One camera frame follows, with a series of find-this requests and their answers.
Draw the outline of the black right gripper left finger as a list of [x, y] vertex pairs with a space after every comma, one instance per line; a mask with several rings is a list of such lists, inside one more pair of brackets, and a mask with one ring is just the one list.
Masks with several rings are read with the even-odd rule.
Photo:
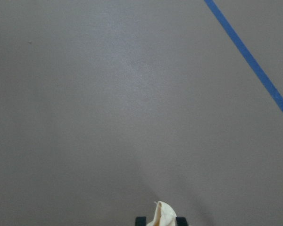
[[135, 226], [146, 226], [147, 218], [146, 217], [136, 217], [135, 218]]

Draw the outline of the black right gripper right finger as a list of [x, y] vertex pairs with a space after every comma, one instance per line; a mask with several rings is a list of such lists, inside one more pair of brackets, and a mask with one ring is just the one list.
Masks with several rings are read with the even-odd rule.
[[185, 217], [176, 217], [177, 226], [188, 226], [188, 222]]

